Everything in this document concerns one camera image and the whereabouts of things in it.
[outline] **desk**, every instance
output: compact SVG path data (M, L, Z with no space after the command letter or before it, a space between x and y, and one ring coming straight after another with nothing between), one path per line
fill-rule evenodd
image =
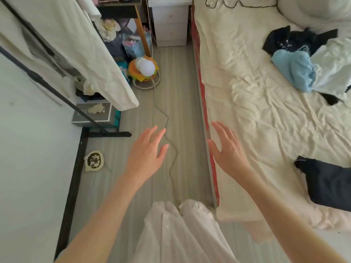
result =
M117 18L133 18L137 26L138 33L143 43L145 54L151 57L149 46L147 45L143 25L140 20L138 7L141 6L142 0L132 0L129 2L113 2L113 3L100 3L97 5L101 13L102 19L117 19Z

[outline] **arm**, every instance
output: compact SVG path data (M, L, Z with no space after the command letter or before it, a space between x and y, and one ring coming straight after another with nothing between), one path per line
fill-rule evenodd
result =
M214 159L248 192L292 263L346 263L251 170L234 132L220 122L212 125L222 143L220 152L212 140L207 140Z
M161 130L151 140L156 129L157 126L146 129L134 143L125 171L115 187L56 263L107 262L130 201L160 168L168 150L168 144L164 145L157 156L158 144L166 130Z

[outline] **box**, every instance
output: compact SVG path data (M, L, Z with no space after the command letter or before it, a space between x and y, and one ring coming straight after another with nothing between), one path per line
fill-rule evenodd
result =
M104 112L96 114L88 112L89 108L99 103L103 104ZM103 127L112 127L115 124L115 115L117 109L113 107L108 101L78 103L77 107ZM93 123L85 119L77 111L74 111L73 113L72 124L75 124L79 127L96 127Z

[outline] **white nightstand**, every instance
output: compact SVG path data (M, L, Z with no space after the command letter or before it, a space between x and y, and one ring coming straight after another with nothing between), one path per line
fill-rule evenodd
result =
M148 0L158 47L185 46L189 6L193 0Z

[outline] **black baseboard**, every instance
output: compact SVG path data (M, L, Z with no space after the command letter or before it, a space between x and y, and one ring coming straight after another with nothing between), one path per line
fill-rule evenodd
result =
M62 218L61 230L59 239L57 241L55 258L58 257L59 253L68 246L69 233L71 231L71 225L73 220L74 208L76 206L76 200L79 190L80 177L82 175L84 167L84 157L88 144L89 128L83 127L82 133L80 135L80 141L76 156L76 162L74 164L71 185L69 187L66 207L64 211L64 216Z

